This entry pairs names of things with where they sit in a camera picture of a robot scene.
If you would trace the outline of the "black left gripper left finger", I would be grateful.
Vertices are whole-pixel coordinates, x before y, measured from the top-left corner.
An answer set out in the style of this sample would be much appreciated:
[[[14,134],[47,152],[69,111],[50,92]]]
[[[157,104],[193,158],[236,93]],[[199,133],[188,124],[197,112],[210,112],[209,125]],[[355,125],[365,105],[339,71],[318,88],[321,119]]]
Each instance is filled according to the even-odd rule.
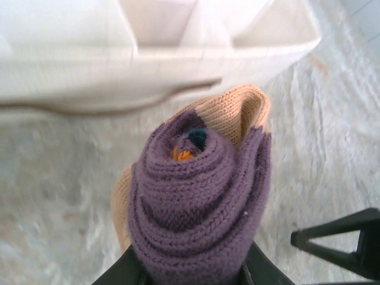
[[[149,275],[138,260],[133,246],[106,270],[92,285],[148,285]]]

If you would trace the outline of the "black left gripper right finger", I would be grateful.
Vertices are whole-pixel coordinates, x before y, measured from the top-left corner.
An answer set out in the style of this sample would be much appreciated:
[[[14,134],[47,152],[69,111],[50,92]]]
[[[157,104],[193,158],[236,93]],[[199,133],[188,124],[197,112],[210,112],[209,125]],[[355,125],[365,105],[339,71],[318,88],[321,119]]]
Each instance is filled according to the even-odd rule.
[[[295,285],[253,242],[242,265],[242,284]]]

